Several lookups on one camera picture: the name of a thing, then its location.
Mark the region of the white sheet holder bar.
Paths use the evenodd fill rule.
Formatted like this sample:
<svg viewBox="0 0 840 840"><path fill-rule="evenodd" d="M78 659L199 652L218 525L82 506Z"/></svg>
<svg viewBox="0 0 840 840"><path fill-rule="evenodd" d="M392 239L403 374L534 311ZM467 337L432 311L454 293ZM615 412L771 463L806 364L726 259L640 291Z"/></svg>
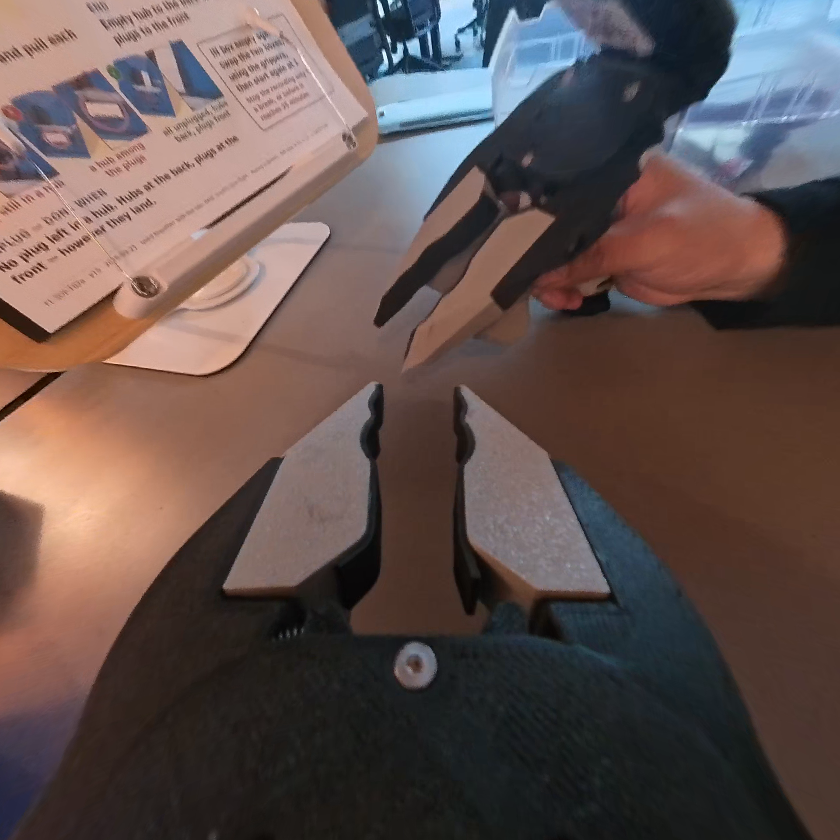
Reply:
<svg viewBox="0 0 840 840"><path fill-rule="evenodd" d="M342 131L302 157L279 177L224 213L199 238L174 248L126 280L113 307L140 320L190 297L327 191L358 162L359 142Z"/></svg>

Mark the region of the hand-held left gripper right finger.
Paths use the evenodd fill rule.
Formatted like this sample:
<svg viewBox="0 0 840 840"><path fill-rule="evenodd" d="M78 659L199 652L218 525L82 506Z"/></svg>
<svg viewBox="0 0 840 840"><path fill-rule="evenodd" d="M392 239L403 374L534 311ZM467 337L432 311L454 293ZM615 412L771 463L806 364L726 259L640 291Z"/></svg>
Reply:
<svg viewBox="0 0 840 840"><path fill-rule="evenodd" d="M454 574L467 614L603 602L611 588L549 454L464 385L454 391Z"/></svg>

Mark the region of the person's right forearm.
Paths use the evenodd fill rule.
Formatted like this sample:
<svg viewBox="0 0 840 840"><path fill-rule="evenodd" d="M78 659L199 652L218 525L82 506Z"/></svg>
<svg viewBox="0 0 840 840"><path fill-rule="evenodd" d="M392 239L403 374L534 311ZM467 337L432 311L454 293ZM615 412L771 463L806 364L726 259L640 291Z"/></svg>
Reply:
<svg viewBox="0 0 840 840"><path fill-rule="evenodd" d="M742 196L782 223L787 246L780 274L756 298L690 306L718 330L838 326L838 176Z"/></svg>

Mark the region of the black office chair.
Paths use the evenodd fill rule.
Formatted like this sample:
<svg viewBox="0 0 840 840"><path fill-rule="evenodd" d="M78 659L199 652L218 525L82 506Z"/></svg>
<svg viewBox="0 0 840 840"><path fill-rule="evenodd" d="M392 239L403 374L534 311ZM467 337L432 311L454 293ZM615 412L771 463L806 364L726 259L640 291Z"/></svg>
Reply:
<svg viewBox="0 0 840 840"><path fill-rule="evenodd" d="M392 1L387 5L388 37L402 47L395 70L403 73L445 69L440 44L439 1Z"/></svg>
<svg viewBox="0 0 840 840"><path fill-rule="evenodd" d="M363 79L374 81L394 70L376 1L324 1L322 5Z"/></svg>

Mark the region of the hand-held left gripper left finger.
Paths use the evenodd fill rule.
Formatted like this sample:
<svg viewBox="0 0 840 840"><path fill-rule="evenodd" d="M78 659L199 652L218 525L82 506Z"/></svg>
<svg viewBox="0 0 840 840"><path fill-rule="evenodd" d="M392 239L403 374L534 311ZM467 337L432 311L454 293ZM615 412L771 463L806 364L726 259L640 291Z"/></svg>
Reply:
<svg viewBox="0 0 840 840"><path fill-rule="evenodd" d="M372 382L282 456L224 593L336 602L351 611L381 568L376 460L384 389Z"/></svg>

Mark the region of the clear plastic box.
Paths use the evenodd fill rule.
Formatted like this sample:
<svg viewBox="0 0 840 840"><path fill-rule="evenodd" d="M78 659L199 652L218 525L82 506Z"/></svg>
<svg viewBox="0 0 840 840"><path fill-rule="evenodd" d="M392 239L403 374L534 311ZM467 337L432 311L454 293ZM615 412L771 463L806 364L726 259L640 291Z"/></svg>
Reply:
<svg viewBox="0 0 840 840"><path fill-rule="evenodd" d="M674 117L664 147L736 193L838 175L838 2L732 2L726 73ZM560 2L519 2L486 48L501 123L536 87L599 45Z"/></svg>

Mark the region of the person's right hand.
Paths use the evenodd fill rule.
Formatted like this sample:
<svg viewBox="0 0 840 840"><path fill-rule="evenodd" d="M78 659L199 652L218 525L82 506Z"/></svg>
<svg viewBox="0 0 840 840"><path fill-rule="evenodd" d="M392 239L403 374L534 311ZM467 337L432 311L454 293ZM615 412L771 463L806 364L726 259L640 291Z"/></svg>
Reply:
<svg viewBox="0 0 840 840"><path fill-rule="evenodd" d="M610 279L625 296L660 308L749 300L781 272L787 240L766 206L651 154L604 235L542 275L532 296L555 311L577 309L583 286Z"/></svg>

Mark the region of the white stand base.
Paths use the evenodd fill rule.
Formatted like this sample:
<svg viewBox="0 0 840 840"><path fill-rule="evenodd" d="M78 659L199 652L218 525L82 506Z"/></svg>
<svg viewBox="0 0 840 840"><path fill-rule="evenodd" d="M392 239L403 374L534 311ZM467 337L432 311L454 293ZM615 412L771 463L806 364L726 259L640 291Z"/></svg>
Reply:
<svg viewBox="0 0 840 840"><path fill-rule="evenodd" d="M289 223L106 364L190 376L218 373L255 340L329 241L325 223Z"/></svg>

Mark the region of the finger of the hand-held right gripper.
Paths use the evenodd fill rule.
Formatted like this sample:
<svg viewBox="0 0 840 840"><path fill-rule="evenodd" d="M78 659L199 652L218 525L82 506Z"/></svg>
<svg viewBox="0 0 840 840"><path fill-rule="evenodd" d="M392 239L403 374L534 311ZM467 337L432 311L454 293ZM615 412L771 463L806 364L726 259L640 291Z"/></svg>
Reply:
<svg viewBox="0 0 840 840"><path fill-rule="evenodd" d="M451 291L500 216L487 175L471 167L426 215L380 301L374 325L384 326L424 287L439 296Z"/></svg>
<svg viewBox="0 0 840 840"><path fill-rule="evenodd" d="M414 330L402 373L430 364L473 338L502 347L522 339L530 323L528 304L521 302L523 291L513 292L510 306L497 303L492 293L552 223L553 216L538 209L501 222L479 247L460 281Z"/></svg>

